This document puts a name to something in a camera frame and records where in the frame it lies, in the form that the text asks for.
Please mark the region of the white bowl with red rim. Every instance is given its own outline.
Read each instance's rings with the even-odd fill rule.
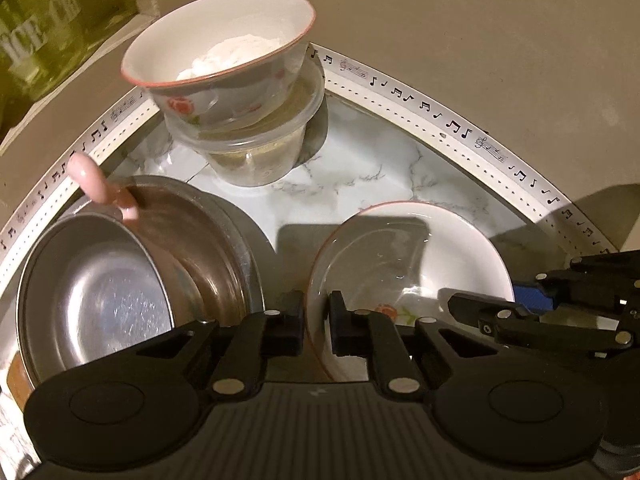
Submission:
[[[122,59],[122,75],[148,90],[165,115],[196,130],[243,128],[287,99],[315,17],[306,0],[197,0],[142,32]],[[227,70],[175,80],[216,44],[247,34],[277,39],[280,47]]]
[[[461,216],[425,202],[388,202],[349,218],[324,242],[306,290],[313,350],[335,381],[366,381],[366,361],[332,353],[324,318],[327,294],[340,290],[348,310],[377,310],[396,324],[419,317],[458,324],[447,308],[456,292],[514,301],[506,267],[491,242]]]

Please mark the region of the red flower design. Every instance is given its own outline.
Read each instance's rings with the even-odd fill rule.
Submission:
[[[396,322],[396,319],[398,319],[398,311],[388,304],[379,305],[376,312],[381,312],[382,314],[389,316],[391,321],[394,323]]]
[[[172,108],[176,112],[182,115],[193,114],[193,103],[186,97],[172,97],[167,101],[169,108]]]

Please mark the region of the ceramic plate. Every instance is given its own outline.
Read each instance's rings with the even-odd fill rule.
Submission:
[[[366,381],[359,357],[331,352],[326,295],[341,290],[349,310],[380,310],[396,324],[422,316],[459,325],[447,302],[459,291],[513,301],[507,269],[491,242],[462,217],[422,202],[375,205],[338,227],[320,249],[306,292],[314,351],[336,381]]]

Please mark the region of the stacked bowl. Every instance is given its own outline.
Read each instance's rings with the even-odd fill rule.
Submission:
[[[263,186],[293,168],[322,103],[322,67],[305,55],[315,16],[306,0],[197,0],[140,34],[122,74],[222,179]]]

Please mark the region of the white powder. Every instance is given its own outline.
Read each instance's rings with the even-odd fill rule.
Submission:
[[[262,57],[280,46],[280,40],[277,38],[268,40],[253,34],[229,38],[214,45],[204,56],[194,59],[191,68],[180,72],[175,80],[180,81],[181,79],[221,72]]]

